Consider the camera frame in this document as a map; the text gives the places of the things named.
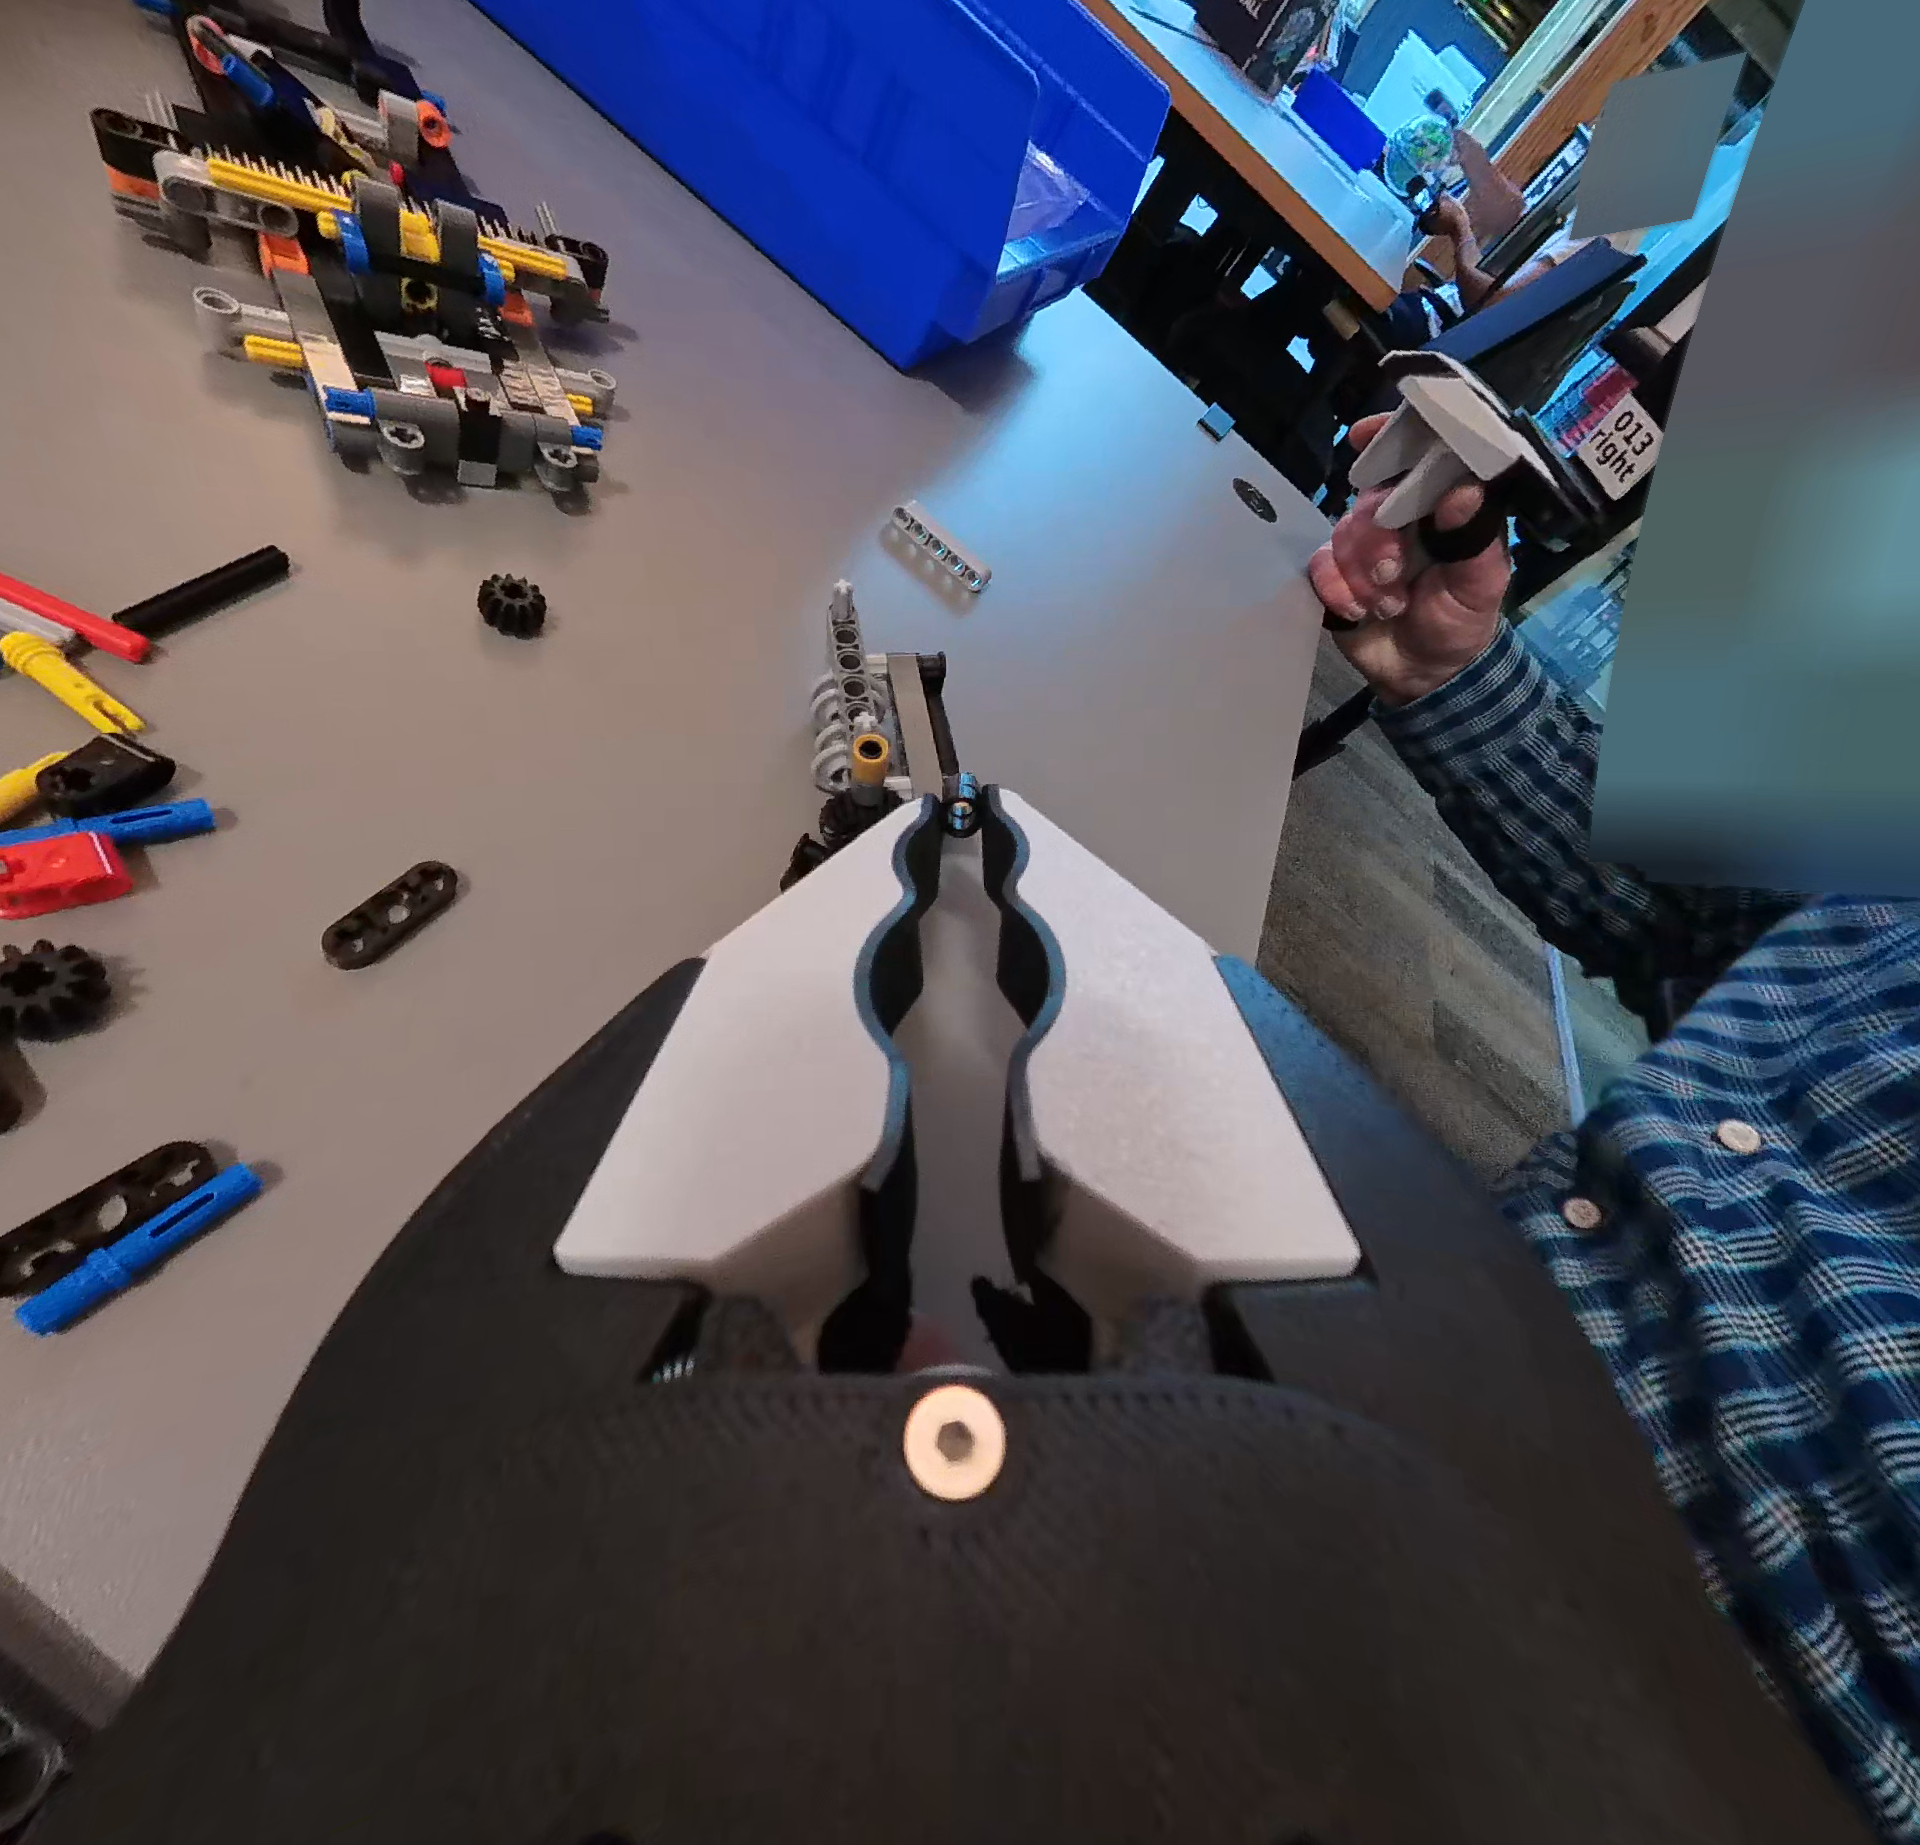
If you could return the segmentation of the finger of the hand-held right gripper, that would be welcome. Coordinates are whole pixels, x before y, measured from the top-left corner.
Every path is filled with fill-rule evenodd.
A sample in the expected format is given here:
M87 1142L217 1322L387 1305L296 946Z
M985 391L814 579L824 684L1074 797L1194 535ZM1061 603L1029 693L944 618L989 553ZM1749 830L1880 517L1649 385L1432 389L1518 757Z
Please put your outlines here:
M1419 413L1391 413L1352 459L1349 481L1356 497L1375 494L1373 520L1405 529L1433 514L1443 500L1478 473Z
M1458 360L1429 350L1394 350L1381 360L1381 377L1394 385L1398 413L1419 413L1478 473L1500 481L1509 473L1553 478L1553 455L1533 423L1500 391Z

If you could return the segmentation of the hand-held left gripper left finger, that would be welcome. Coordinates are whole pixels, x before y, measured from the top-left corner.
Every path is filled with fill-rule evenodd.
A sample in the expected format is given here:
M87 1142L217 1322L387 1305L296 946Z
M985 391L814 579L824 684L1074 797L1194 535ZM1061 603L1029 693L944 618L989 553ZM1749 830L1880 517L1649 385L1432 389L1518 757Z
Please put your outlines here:
M938 809L901 805L715 941L556 1243L572 1277L771 1312L828 1374L914 1323L917 1171L901 1020L923 989Z

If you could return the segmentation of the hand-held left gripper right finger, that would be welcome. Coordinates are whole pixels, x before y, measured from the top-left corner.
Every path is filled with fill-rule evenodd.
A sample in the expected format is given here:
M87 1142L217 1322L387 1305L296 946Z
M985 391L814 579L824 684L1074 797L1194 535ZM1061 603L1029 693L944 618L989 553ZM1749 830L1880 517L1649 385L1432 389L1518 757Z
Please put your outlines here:
M981 799L1006 1066L1012 1284L981 1323L1014 1374L1103 1369L1129 1325L1219 1293L1356 1282L1361 1241L1307 1143L1245 959L1017 792Z

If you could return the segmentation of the grey lego engine assembly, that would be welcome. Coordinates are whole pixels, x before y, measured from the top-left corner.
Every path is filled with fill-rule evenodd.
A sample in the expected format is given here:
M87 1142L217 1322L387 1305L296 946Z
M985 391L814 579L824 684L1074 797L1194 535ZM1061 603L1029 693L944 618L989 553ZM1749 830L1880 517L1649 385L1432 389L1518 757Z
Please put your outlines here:
M825 800L817 830L798 838L781 890L902 804L933 797L940 811L944 775L963 769L946 680L944 653L870 652L850 580L833 583L825 672L813 688L807 712L813 781Z

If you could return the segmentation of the pile of lego pieces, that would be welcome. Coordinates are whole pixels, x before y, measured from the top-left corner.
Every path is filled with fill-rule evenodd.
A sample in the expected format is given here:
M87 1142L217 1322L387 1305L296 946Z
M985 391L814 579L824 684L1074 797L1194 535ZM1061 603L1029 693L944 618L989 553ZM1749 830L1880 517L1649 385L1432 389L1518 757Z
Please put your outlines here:
M4 772L4 927L120 900L132 890L131 852L214 829L206 800L171 794L175 760L141 740L141 719L51 634L4 631L4 667L94 727L82 745ZM91 1028L109 995L108 965L85 946L4 941L4 1059Z

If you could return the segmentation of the grey holed lego plate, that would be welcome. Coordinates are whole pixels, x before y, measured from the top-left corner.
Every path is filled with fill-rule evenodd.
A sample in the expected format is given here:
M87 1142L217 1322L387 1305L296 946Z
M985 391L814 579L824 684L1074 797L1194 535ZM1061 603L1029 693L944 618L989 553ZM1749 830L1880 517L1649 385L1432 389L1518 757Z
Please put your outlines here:
M937 565L969 596L980 598L989 588L992 569L977 557L976 548L954 537L917 499L893 505L890 529L921 560Z

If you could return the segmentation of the black short lego beam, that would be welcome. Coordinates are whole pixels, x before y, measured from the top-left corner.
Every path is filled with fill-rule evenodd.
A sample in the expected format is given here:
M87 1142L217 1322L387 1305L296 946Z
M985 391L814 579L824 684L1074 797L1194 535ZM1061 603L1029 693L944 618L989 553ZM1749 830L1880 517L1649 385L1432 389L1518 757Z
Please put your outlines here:
M22 1301L60 1282L94 1250L213 1180L218 1169L207 1145L165 1142L4 1229L3 1298Z

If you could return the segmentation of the black lego axle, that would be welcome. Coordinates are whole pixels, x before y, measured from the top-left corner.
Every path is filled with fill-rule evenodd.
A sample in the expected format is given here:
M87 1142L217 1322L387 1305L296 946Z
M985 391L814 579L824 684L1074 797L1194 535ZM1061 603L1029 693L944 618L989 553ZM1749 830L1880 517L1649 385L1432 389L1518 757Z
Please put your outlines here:
M112 613L112 622L127 631L157 640L227 611L272 584L280 584L290 573L292 560L280 547L256 547L236 559Z

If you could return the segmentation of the red lego axle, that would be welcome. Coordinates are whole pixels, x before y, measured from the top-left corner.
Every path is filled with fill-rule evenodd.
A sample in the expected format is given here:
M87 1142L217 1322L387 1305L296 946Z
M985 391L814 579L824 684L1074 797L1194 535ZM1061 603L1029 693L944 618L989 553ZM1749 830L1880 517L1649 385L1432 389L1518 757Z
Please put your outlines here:
M105 615L97 615L83 607L62 600L37 584L3 573L3 602L10 611L32 615L40 625L74 631L87 647L109 653L122 662L145 662L152 655L152 640Z

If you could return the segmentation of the large lego chassis assembly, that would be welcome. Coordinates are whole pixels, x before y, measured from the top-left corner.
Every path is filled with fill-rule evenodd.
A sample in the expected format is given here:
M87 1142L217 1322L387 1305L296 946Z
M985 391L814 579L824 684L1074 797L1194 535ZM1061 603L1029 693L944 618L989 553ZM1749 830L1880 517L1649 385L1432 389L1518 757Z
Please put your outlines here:
M195 99L97 106L114 208L202 264L252 249L271 301L202 285L202 335L302 380L350 468L454 488L601 479L616 378L558 360L545 326L609 322L607 250L476 192L452 122L380 47L362 0L308 27L245 0L132 0L175 40Z

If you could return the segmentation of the small blue bin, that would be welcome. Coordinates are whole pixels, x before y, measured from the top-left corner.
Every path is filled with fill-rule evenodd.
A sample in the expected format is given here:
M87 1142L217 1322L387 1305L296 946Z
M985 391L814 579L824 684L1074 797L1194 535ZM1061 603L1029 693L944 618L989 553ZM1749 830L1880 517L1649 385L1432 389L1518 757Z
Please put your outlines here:
M1289 109L1343 167L1377 169L1387 133L1325 65L1312 64L1298 75Z

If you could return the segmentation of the wooden table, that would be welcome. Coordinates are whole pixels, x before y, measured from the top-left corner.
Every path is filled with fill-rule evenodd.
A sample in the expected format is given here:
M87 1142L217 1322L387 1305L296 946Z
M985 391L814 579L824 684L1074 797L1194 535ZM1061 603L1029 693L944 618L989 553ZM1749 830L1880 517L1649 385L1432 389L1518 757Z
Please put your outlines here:
M1345 331L1402 293L1413 222L1372 173L1345 164L1289 103L1268 100L1176 0L1075 0L1171 91L1158 170L1090 293L1134 322L1156 258L1194 200L1218 225L1208 267L1245 271L1270 249L1315 269Z

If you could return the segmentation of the dark printed box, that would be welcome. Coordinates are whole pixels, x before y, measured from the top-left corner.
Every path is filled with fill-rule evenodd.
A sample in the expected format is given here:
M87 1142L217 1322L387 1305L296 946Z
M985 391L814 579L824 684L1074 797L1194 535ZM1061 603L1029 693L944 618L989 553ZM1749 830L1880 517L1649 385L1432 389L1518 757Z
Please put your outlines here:
M1201 0L1201 37L1272 100L1309 59L1335 14L1335 0Z

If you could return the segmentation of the blue plastic bin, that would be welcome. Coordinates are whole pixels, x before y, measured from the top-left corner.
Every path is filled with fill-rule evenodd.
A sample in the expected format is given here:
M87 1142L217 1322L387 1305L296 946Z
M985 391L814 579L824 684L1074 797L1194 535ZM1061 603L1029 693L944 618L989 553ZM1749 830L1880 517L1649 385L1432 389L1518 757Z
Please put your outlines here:
M901 371L1089 285L1171 89L1079 0L467 0Z

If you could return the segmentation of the wooden post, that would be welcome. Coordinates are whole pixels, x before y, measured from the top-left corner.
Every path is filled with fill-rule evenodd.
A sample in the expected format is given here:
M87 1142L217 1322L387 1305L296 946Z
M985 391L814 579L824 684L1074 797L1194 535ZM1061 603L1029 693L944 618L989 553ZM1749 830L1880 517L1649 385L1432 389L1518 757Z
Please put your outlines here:
M1649 71L1710 0L1557 0L1467 116L1499 169L1525 183Z

